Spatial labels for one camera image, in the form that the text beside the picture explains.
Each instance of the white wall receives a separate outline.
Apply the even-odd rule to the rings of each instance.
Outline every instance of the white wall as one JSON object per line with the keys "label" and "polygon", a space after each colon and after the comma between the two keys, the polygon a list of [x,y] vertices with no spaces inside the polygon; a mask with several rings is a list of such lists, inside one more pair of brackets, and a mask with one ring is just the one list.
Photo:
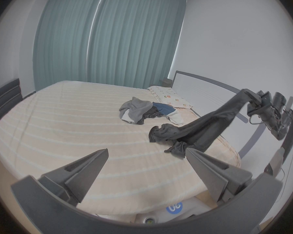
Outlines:
{"label": "white wall", "polygon": [[19,78],[22,95],[35,91],[32,52],[47,0],[13,0],[0,17],[0,86]]}
{"label": "white wall", "polygon": [[[170,79],[176,70],[289,98],[293,21],[278,0],[188,0]],[[280,144],[266,130],[242,159],[242,168],[258,176]],[[286,187],[265,219],[275,216],[293,191],[292,157],[293,149],[283,166]]]}

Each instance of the striped bed sheet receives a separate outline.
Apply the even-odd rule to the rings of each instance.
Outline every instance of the striped bed sheet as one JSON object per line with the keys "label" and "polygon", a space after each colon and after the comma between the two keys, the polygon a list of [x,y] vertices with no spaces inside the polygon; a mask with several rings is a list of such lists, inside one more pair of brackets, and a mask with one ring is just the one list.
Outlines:
{"label": "striped bed sheet", "polygon": [[[133,96],[156,101],[149,90],[78,81],[49,86],[15,106],[0,120],[0,160],[17,179],[64,166],[108,148],[109,159],[77,207],[97,215],[135,215],[173,205],[206,190],[187,159],[164,150],[171,143],[150,143],[149,130],[165,117],[144,125],[119,118]],[[178,109],[185,123],[197,116]],[[240,157],[221,136],[207,154],[240,166]]]}

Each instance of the curtain fold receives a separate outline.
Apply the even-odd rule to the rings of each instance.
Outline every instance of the curtain fold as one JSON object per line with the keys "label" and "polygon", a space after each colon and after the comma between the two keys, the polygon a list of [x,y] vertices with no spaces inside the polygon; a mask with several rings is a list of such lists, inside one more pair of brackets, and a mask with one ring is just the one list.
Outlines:
{"label": "curtain fold", "polygon": [[36,31],[36,91],[62,80],[86,81],[86,52],[99,0],[48,0]]}
{"label": "curtain fold", "polygon": [[159,84],[172,64],[186,1],[49,0],[35,36],[36,91],[62,80]]}
{"label": "curtain fold", "polygon": [[102,0],[90,38],[88,81],[147,88],[168,76],[187,0]]}

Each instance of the mattress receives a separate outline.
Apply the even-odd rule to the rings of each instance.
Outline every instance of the mattress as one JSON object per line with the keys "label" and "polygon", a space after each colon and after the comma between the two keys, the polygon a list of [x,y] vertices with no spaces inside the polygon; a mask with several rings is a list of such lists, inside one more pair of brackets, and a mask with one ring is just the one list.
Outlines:
{"label": "mattress", "polygon": [[[63,81],[15,106],[0,120],[0,160],[17,179],[64,166],[96,150],[109,158],[77,207],[97,215],[133,215],[173,205],[206,190],[187,159],[164,150],[171,143],[150,143],[149,130],[169,123],[165,117],[144,125],[119,118],[133,96],[156,101],[149,90]],[[185,123],[197,116],[178,109]],[[240,157],[221,136],[207,154],[240,166]]]}

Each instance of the pillowcase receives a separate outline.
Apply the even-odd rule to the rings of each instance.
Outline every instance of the pillowcase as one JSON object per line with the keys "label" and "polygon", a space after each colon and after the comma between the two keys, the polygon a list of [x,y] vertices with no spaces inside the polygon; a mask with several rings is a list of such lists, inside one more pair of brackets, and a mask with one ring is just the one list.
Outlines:
{"label": "pillowcase", "polygon": [[151,86],[148,88],[159,103],[169,104],[173,107],[191,109],[191,105],[185,99],[181,98],[172,88]]}

